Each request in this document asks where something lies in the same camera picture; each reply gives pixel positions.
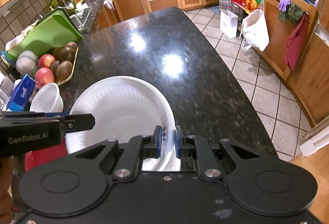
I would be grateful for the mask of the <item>person left hand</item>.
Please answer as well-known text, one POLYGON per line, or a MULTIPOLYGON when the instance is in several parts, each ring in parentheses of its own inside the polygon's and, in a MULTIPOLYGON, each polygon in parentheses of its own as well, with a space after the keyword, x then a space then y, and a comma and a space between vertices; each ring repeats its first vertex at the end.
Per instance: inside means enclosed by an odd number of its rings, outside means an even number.
POLYGON ((13 200, 8 192, 13 177, 13 158, 1 158, 1 223, 12 222, 13 200))

